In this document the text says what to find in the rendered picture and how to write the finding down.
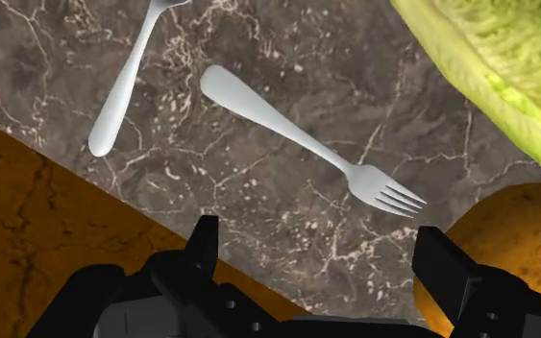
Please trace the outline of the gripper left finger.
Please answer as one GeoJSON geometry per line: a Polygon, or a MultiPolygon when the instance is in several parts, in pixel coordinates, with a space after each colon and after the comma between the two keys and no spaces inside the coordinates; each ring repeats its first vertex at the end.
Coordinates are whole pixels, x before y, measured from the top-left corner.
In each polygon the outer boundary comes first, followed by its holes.
{"type": "Polygon", "coordinates": [[[201,217],[181,250],[126,275],[115,264],[74,272],[27,338],[278,338],[277,320],[213,275],[219,221],[201,217]]]}

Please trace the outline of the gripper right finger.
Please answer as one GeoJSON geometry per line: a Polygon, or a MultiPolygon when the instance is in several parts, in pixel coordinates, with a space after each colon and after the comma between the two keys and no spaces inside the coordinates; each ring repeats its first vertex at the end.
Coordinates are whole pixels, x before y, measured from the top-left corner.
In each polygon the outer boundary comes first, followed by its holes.
{"type": "Polygon", "coordinates": [[[454,326],[450,338],[541,338],[541,293],[477,263],[439,228],[418,229],[412,271],[454,326]]]}

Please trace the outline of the brown potato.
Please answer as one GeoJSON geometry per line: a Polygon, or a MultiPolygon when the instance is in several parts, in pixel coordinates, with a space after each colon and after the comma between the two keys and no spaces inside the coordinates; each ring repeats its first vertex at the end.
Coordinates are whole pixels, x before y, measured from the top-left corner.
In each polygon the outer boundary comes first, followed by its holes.
{"type": "MultiPolygon", "coordinates": [[[[503,269],[541,293],[541,183],[503,188],[442,232],[477,263],[503,269]]],[[[413,296],[429,328],[450,338],[454,326],[416,276],[413,296]]]]}

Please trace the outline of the silver fork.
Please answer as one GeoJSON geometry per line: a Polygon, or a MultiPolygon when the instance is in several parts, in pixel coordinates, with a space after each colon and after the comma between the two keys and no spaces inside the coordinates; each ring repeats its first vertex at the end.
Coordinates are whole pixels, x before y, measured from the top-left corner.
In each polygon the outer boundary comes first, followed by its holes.
{"type": "Polygon", "coordinates": [[[406,218],[414,217],[426,204],[379,168],[353,164],[326,147],[224,67],[209,66],[200,79],[200,88],[217,105],[288,138],[333,165],[345,176],[350,192],[362,202],[406,218]]]}

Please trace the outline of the silver spoon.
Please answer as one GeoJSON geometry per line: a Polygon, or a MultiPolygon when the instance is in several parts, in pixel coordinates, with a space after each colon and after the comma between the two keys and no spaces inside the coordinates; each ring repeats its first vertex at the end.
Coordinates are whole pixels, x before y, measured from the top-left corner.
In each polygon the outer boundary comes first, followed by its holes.
{"type": "Polygon", "coordinates": [[[167,9],[192,0],[150,0],[132,51],[121,68],[110,93],[89,133],[87,147],[95,157],[107,155],[116,140],[130,104],[141,58],[160,15],[167,9]]]}

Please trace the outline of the green lettuce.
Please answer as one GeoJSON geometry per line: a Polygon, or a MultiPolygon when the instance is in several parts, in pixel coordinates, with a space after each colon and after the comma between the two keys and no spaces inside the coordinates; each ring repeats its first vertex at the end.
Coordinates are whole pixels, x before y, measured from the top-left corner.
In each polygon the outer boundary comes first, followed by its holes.
{"type": "Polygon", "coordinates": [[[541,164],[541,0],[389,0],[445,79],[541,164]]]}

